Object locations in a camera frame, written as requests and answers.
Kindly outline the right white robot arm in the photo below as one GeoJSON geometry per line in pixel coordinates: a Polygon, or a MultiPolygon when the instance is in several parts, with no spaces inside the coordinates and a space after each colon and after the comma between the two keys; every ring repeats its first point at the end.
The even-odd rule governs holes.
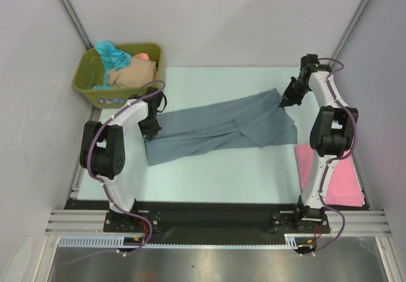
{"type": "Polygon", "coordinates": [[[281,107],[301,105],[304,96],[312,92],[319,111],[310,132],[313,164],[307,186],[299,196],[292,216],[293,226],[300,232],[309,231],[324,220],[328,209],[326,196],[338,161],[348,158],[357,141],[358,109],[351,108],[340,96],[334,74],[344,69],[332,69],[322,64],[316,54],[301,57],[298,77],[282,95],[281,107]]]}

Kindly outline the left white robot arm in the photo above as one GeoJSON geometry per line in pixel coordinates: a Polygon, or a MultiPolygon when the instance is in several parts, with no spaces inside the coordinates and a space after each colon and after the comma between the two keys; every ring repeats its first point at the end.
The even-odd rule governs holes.
{"type": "Polygon", "coordinates": [[[142,139],[153,140],[162,129],[157,116],[166,105],[163,90],[148,87],[144,95],[131,95],[107,119],[88,121],[84,125],[79,163],[91,178],[101,184],[110,209],[120,213],[118,223],[127,231],[139,226],[140,215],[132,210],[135,198],[120,176],[126,162],[124,137],[138,128],[142,139]]]}

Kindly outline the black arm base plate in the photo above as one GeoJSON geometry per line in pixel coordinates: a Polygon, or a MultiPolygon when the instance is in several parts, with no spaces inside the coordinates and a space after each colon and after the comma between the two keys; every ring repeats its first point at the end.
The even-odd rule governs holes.
{"type": "Polygon", "coordinates": [[[140,237],[152,232],[159,245],[276,245],[286,234],[327,235],[327,217],[300,221],[294,204],[137,202],[134,216],[116,213],[106,201],[70,199],[64,206],[80,214],[99,213],[104,233],[140,237]]]}

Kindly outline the grey blue t shirt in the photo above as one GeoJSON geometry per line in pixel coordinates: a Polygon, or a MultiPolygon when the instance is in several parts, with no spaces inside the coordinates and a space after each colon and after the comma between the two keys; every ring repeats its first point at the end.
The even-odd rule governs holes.
{"type": "Polygon", "coordinates": [[[225,149],[298,142],[294,120],[276,89],[245,98],[159,115],[161,131],[145,143],[149,166],[225,149]]]}

